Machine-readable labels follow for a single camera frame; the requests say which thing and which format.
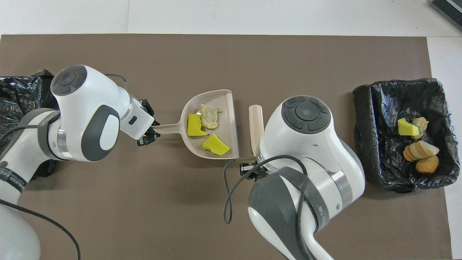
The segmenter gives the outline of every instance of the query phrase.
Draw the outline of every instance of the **yellow sponge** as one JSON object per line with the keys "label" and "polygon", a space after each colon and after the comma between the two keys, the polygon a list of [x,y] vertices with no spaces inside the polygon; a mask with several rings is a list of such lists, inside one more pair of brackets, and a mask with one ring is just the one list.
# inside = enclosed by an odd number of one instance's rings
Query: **yellow sponge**
{"label": "yellow sponge", "polygon": [[398,134],[400,136],[418,136],[420,134],[419,128],[406,121],[405,118],[398,120]]}
{"label": "yellow sponge", "polygon": [[188,115],[188,136],[206,136],[207,132],[201,130],[202,122],[201,115],[189,114]]}
{"label": "yellow sponge", "polygon": [[216,134],[212,134],[204,141],[202,148],[207,151],[211,151],[216,155],[224,155],[230,148],[224,144]]}

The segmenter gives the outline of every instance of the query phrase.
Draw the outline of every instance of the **brown tabletop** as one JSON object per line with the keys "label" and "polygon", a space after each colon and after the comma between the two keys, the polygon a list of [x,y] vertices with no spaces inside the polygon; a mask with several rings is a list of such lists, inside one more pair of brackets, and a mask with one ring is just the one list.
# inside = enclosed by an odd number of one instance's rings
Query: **brown tabletop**
{"label": "brown tabletop", "polygon": [[[232,90],[241,156],[251,155],[250,105],[262,105],[266,122],[286,98],[316,96],[332,110],[338,136],[354,147],[355,87],[431,77],[423,37],[1,38],[0,75],[31,75],[43,68],[56,74],[75,64],[123,75],[130,92],[148,99],[162,124],[176,123],[186,102],[199,93]],[[233,222],[224,224],[225,163],[190,153],[177,134],[146,147],[121,134],[102,161],[62,162],[54,175],[32,181],[19,204],[67,227],[82,259],[284,259],[249,220],[252,181],[238,187]],[[239,177],[238,165],[232,166],[230,183]],[[23,216],[40,238],[41,259],[75,259],[62,231]],[[399,195],[367,185],[364,195],[315,237],[335,259],[451,258],[443,189]]]}

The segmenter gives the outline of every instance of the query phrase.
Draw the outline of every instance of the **black plastic bag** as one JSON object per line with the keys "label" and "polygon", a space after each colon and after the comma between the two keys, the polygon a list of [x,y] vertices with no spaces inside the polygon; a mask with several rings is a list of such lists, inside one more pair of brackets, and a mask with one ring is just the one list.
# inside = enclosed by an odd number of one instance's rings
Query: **black plastic bag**
{"label": "black plastic bag", "polygon": [[[33,76],[0,76],[0,134],[15,127],[25,114],[36,108],[58,108],[58,103],[50,91],[52,80],[53,75],[45,69]],[[7,136],[0,143],[0,153],[10,142],[11,136]],[[55,163],[54,160],[45,161],[32,178],[50,176]]]}
{"label": "black plastic bag", "polygon": [[[356,108],[355,142],[366,179],[385,190],[407,193],[454,183],[459,175],[457,141],[443,87],[436,79],[379,81],[353,91]],[[433,174],[420,174],[416,162],[404,159],[404,148],[415,142],[398,134],[397,121],[425,117],[420,140],[440,149]]]}

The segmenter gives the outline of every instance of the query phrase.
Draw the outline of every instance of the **wooden handle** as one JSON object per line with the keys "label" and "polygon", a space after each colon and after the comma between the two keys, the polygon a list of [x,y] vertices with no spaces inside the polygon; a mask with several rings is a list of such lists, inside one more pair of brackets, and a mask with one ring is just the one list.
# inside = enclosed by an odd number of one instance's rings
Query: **wooden handle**
{"label": "wooden handle", "polygon": [[250,126],[250,144],[252,146],[252,154],[256,156],[256,150],[261,136],[263,135],[263,110],[261,105],[249,106],[249,126]]}

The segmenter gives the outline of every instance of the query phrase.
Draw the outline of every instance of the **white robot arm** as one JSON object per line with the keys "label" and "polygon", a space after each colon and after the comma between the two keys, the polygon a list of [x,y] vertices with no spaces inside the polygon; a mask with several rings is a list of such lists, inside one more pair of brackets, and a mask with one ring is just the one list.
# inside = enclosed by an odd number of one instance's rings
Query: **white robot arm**
{"label": "white robot arm", "polygon": [[[99,161],[114,147],[119,130],[138,140],[155,141],[158,124],[145,100],[140,103],[111,79],[84,65],[65,68],[51,83],[60,110],[36,109],[18,124],[0,155],[0,199],[17,204],[21,192],[44,161]],[[0,259],[36,260],[35,231],[17,213],[0,204]]]}
{"label": "white robot arm", "polygon": [[[248,202],[255,228],[287,259],[332,259],[313,234],[361,196],[365,177],[355,153],[338,138],[330,109],[311,96],[285,100],[257,153],[265,177],[255,182]],[[280,155],[293,159],[271,160]]]}

